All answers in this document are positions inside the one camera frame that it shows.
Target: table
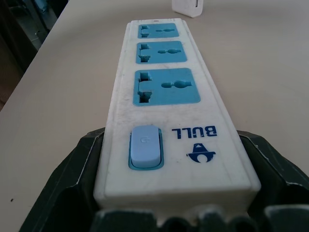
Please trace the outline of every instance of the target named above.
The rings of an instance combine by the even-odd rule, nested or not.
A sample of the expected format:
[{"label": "table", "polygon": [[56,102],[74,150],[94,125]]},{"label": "table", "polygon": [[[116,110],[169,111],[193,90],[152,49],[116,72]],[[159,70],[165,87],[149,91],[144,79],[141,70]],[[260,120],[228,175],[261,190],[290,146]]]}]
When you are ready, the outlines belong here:
[{"label": "table", "polygon": [[126,24],[186,20],[238,130],[309,174],[309,1],[71,0],[0,112],[0,230],[17,231],[52,171],[107,119]]}]

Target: socket hole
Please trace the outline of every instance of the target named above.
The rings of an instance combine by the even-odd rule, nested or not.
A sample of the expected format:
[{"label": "socket hole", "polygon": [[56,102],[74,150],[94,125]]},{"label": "socket hole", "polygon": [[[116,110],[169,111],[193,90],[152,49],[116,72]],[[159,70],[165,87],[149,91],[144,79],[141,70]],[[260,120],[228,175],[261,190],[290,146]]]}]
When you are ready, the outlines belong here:
[{"label": "socket hole", "polygon": [[149,36],[149,33],[141,33],[142,38],[147,38]]},{"label": "socket hole", "polygon": [[140,50],[145,50],[145,49],[149,49],[148,45],[146,45],[146,44],[141,44],[141,45],[140,45]]},{"label": "socket hole", "polygon": [[186,87],[191,86],[191,85],[192,85],[191,81],[176,81],[174,83],[174,86],[176,88],[186,88]]},{"label": "socket hole", "polygon": [[147,72],[141,72],[140,73],[140,82],[142,81],[151,81],[150,76]]},{"label": "socket hole", "polygon": [[161,31],[174,31],[175,29],[164,29],[164,30],[155,30],[155,31],[159,31],[159,32],[161,32]]},{"label": "socket hole", "polygon": [[170,49],[170,50],[159,50],[158,53],[160,54],[164,54],[164,53],[170,53],[170,54],[175,54],[175,53],[178,53],[178,52],[181,52],[181,50],[179,49]]},{"label": "socket hole", "polygon": [[172,82],[164,82],[161,84],[163,88],[172,88],[175,86],[176,88],[186,88],[188,86],[192,86],[191,81],[176,81],[175,83]]},{"label": "socket hole", "polygon": [[139,55],[139,58],[140,58],[140,62],[141,63],[147,63],[150,59],[150,56],[141,56]]},{"label": "socket hole", "polygon": [[138,92],[140,96],[140,103],[149,103],[152,92]]},{"label": "socket hole", "polygon": [[172,83],[171,82],[165,82],[165,83],[162,83],[161,86],[163,88],[172,88]]}]

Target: power switch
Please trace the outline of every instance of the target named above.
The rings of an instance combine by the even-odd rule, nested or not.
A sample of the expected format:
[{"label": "power switch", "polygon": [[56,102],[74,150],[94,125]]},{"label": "power switch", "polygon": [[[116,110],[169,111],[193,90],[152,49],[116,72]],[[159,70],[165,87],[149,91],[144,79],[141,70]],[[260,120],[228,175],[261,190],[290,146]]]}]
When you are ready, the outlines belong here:
[{"label": "power switch", "polygon": [[136,168],[153,168],[161,162],[159,128],[138,126],[132,130],[130,157]]}]

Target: white device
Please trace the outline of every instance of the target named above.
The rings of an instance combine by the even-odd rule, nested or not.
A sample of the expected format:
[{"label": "white device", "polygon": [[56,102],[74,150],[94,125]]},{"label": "white device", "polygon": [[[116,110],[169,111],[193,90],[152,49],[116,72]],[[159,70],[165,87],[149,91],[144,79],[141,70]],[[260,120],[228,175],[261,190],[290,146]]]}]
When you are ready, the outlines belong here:
[{"label": "white device", "polygon": [[94,197],[186,217],[246,212],[260,182],[185,21],[128,23]]},{"label": "white device", "polygon": [[202,14],[204,0],[172,0],[172,10],[195,18]]}]

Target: electrical outlet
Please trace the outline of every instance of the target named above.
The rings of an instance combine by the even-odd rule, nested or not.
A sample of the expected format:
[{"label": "electrical outlet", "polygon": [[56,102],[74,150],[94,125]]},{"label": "electrical outlet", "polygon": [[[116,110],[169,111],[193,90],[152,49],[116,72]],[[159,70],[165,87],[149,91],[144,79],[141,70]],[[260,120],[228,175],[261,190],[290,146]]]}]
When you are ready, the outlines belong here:
[{"label": "electrical outlet", "polygon": [[156,64],[185,62],[187,57],[180,41],[138,43],[136,63]]},{"label": "electrical outlet", "polygon": [[[152,25],[170,23],[178,37],[138,38],[141,26],[150,32]],[[129,23],[94,188],[98,205],[151,209],[158,223],[191,216],[208,204],[241,215],[259,189],[187,24]]]},{"label": "electrical outlet", "polygon": [[133,103],[136,106],[197,103],[200,100],[188,68],[135,72]]},{"label": "electrical outlet", "polygon": [[143,24],[139,25],[138,38],[168,38],[178,37],[178,31],[174,23]]}]

